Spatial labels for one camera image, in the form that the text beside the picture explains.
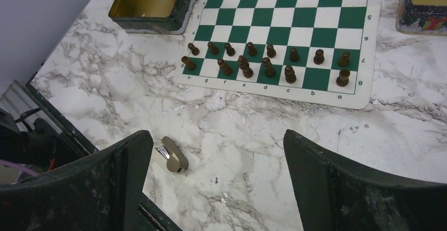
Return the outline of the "dark brown queen piece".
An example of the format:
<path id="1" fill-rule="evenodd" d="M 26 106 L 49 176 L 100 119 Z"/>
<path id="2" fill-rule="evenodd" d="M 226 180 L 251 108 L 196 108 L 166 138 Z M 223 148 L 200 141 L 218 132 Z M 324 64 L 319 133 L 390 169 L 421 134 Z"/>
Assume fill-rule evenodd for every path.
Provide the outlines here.
<path id="1" fill-rule="evenodd" d="M 237 63 L 242 70 L 245 78 L 251 78 L 253 76 L 253 70 L 250 68 L 248 60 L 243 55 L 238 57 Z"/>

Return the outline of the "dark brown pawn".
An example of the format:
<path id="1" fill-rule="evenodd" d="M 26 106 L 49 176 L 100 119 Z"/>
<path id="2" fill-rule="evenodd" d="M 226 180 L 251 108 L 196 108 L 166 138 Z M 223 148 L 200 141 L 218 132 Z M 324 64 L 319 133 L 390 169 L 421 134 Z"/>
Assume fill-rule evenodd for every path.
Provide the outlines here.
<path id="1" fill-rule="evenodd" d="M 255 48 L 254 44 L 252 42 L 248 42 L 246 44 L 247 47 L 247 53 L 249 56 L 256 56 L 257 55 L 257 49 Z"/>
<path id="2" fill-rule="evenodd" d="M 274 58 L 276 56 L 276 50 L 272 44 L 267 44 L 266 50 L 266 54 L 269 58 Z"/>
<path id="3" fill-rule="evenodd" d="M 290 48 L 290 53 L 289 53 L 289 60 L 291 62 L 297 62 L 300 59 L 300 55 L 298 53 L 298 49 L 296 47 L 291 47 Z"/>
<path id="4" fill-rule="evenodd" d="M 187 45 L 188 49 L 190 50 L 191 54 L 194 56 L 199 55 L 200 50 L 198 47 L 196 47 L 193 43 L 188 43 Z"/>
<path id="5" fill-rule="evenodd" d="M 338 66 L 342 67 L 342 68 L 349 66 L 350 55 L 351 55 L 350 52 L 344 51 L 341 54 L 340 58 L 338 59 L 338 62 L 337 62 Z"/>
<path id="6" fill-rule="evenodd" d="M 317 65 L 320 65 L 324 63 L 325 57 L 324 57 L 324 51 L 322 49 L 317 49 L 314 56 L 314 63 Z"/>
<path id="7" fill-rule="evenodd" d="M 225 44 L 224 44 L 224 48 L 225 48 L 225 51 L 226 51 L 226 53 L 227 53 L 228 56 L 234 56 L 234 55 L 235 55 L 236 51 L 235 51 L 235 49 L 231 46 L 230 43 L 228 43 L 228 42 L 225 43 Z"/>

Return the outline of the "empty gold tin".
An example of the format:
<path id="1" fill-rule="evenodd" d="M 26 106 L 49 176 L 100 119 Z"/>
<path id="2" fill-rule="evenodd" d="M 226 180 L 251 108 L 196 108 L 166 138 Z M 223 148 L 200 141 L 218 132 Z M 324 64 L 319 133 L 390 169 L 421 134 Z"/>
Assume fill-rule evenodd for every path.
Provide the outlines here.
<path id="1" fill-rule="evenodd" d="M 446 0 L 399 0 L 396 29 L 404 34 L 446 36 Z"/>

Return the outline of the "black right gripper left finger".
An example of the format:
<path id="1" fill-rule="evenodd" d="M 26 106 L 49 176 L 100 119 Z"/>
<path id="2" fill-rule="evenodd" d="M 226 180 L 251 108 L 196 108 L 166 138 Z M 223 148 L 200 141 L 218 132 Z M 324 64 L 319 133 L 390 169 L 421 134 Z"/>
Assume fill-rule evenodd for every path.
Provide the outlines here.
<path id="1" fill-rule="evenodd" d="M 153 139 L 140 130 L 54 170 L 1 185 L 1 230 L 132 230 Z"/>

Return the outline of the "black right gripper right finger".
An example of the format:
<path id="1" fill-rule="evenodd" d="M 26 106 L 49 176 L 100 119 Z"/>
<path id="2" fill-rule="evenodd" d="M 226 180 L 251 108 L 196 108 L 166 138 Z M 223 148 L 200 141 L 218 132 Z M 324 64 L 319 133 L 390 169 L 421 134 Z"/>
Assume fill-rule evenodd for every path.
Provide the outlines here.
<path id="1" fill-rule="evenodd" d="M 283 144 L 304 230 L 446 230 L 446 184 L 368 167 L 293 130 Z"/>

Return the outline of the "green white chess board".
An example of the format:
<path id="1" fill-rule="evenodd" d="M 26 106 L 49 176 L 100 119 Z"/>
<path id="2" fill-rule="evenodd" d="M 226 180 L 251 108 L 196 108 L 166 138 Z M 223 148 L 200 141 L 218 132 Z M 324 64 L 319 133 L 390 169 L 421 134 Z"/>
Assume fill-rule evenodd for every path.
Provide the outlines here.
<path id="1" fill-rule="evenodd" d="M 381 0 L 198 0 L 173 79 L 191 86 L 362 109 L 370 101 L 380 11 Z M 219 49 L 217 55 L 208 50 L 210 41 Z M 227 55 L 227 42 L 234 56 Z M 247 53 L 248 42 L 257 49 L 256 56 Z M 199 55 L 191 54 L 188 43 L 199 48 Z M 276 70 L 272 78 L 265 76 L 261 63 L 268 57 L 267 44 L 276 50 L 270 58 Z M 297 62 L 289 60 L 291 47 L 298 49 Z M 324 51 L 320 65 L 313 61 L 317 49 Z M 337 62 L 344 51 L 351 55 L 349 66 L 342 68 Z M 237 63 L 240 55 L 253 70 L 251 78 L 244 77 Z M 195 70 L 186 69 L 183 56 L 195 62 Z M 231 75 L 222 73 L 218 59 L 228 63 Z M 285 80 L 287 65 L 294 68 L 295 83 Z M 342 69 L 351 72 L 345 87 L 336 84 Z"/>

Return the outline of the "dark brown bishop piece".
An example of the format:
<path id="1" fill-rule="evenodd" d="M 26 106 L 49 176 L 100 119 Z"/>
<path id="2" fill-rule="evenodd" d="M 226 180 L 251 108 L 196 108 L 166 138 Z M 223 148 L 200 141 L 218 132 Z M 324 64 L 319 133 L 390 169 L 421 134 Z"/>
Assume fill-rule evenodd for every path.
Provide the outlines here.
<path id="1" fill-rule="evenodd" d="M 290 65 L 287 65 L 284 69 L 285 80 L 287 83 L 292 84 L 296 82 L 296 74 L 294 68 Z"/>

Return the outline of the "dark brown rook corner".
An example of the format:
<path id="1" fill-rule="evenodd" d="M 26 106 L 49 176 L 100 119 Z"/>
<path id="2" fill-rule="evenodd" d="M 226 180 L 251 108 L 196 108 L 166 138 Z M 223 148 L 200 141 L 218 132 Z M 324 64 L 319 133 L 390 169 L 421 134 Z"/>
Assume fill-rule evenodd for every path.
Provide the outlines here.
<path id="1" fill-rule="evenodd" d="M 183 56 L 181 58 L 181 62 L 185 65 L 186 69 L 189 71 L 193 71 L 196 69 L 196 64 L 192 60 L 189 59 L 187 56 Z"/>

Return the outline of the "gold tin with dark pieces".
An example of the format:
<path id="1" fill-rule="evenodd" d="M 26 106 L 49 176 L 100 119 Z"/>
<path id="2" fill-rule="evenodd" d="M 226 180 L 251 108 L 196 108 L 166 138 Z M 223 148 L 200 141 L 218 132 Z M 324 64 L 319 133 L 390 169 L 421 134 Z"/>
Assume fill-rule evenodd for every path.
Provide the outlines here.
<path id="1" fill-rule="evenodd" d="M 108 16 L 127 33 L 180 35 L 197 0 L 114 0 Z"/>

